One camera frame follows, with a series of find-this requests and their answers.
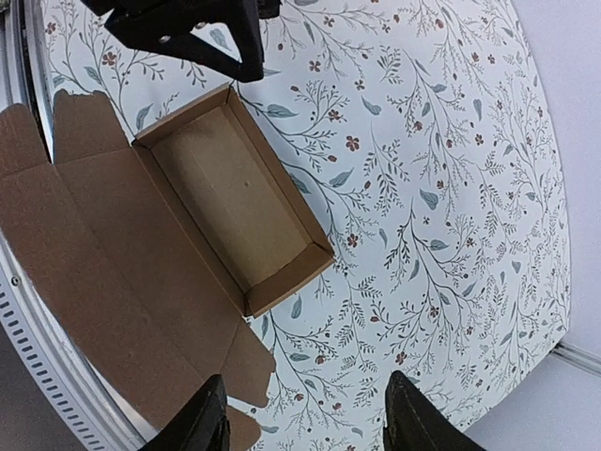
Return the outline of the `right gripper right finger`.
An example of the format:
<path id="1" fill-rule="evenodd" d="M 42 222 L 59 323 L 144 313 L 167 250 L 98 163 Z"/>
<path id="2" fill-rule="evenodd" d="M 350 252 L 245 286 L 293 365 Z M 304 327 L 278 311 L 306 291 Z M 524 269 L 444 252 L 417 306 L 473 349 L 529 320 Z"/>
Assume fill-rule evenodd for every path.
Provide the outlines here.
<path id="1" fill-rule="evenodd" d="M 455 428 L 399 370 L 389 378 L 385 409 L 385 450 L 484 450 Z"/>

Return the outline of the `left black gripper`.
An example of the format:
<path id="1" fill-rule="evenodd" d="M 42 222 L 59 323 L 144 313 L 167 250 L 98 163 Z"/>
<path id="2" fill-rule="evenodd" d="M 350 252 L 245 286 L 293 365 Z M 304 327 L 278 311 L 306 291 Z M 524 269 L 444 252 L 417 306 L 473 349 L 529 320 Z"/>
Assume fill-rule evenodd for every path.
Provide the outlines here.
<path id="1" fill-rule="evenodd" d="M 264 78 L 259 20 L 280 14 L 281 1 L 83 1 L 93 13 L 114 12 L 106 29 L 130 49 L 191 61 L 238 81 Z M 224 23 L 237 60 L 192 33 L 199 22 Z"/>

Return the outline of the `brown cardboard box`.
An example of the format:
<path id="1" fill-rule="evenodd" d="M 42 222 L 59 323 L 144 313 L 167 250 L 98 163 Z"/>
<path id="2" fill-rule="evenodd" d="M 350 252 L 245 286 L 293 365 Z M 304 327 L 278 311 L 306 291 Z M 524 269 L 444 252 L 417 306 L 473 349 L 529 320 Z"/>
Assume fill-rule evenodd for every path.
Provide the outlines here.
<path id="1" fill-rule="evenodd" d="M 152 425 L 218 380 L 262 408 L 276 364 L 257 318 L 332 247 L 231 86 L 129 139 L 102 92 L 54 97 L 54 153 L 1 114 L 1 230 L 34 289 Z"/>

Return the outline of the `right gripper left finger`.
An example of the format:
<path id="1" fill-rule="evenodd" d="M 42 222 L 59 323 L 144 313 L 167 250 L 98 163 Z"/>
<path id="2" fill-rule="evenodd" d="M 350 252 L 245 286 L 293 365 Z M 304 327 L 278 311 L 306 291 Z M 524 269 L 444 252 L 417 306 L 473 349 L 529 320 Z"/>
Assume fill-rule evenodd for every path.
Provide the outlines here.
<path id="1" fill-rule="evenodd" d="M 226 451 L 230 424 L 221 375 L 212 375 L 141 451 Z"/>

